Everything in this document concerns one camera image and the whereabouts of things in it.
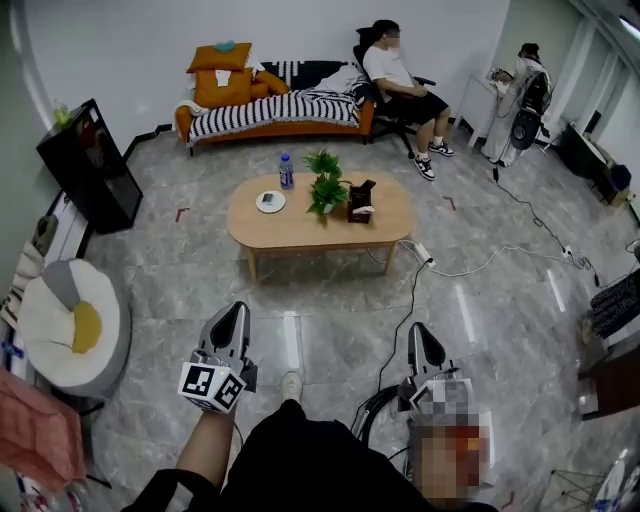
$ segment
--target white t-shirt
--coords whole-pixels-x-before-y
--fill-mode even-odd
[[[393,50],[381,50],[375,46],[370,46],[362,59],[362,66],[371,80],[386,78],[394,84],[405,87],[413,86],[411,75],[404,67],[404,63],[398,52]],[[382,92],[382,99],[387,102],[391,96]]]

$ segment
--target black cabinet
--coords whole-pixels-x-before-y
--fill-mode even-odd
[[[142,191],[113,142],[95,100],[71,112],[38,144],[62,190],[98,233],[133,226]]]

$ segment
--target small plate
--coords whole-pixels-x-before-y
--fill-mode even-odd
[[[272,196],[269,202],[264,201],[264,196],[267,194],[271,194]],[[284,208],[285,202],[286,199],[282,192],[277,190],[267,190],[258,196],[256,199],[256,206],[262,213],[275,213]]]

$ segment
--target hand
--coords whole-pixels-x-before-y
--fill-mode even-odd
[[[427,95],[427,90],[422,87],[421,85],[414,85],[409,94],[411,94],[412,96],[415,96],[417,98],[423,98],[424,96]]]

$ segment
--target yellow cushion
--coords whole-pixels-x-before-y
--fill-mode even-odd
[[[289,86],[287,82],[280,79],[273,73],[268,71],[260,71],[256,74],[255,81],[269,86],[269,91],[273,94],[287,94],[289,92]]]
[[[84,354],[98,343],[102,332],[100,315],[88,302],[79,302],[73,308],[73,319],[76,324],[76,333],[73,337],[71,351],[76,354]]]
[[[251,76],[251,68],[232,71],[229,85],[218,87],[215,71],[197,71],[193,100],[207,108],[246,105],[251,101]]]
[[[187,73],[194,73],[203,69],[228,69],[240,71],[247,63],[251,50],[251,43],[236,43],[230,52],[221,52],[213,46],[198,46]]]

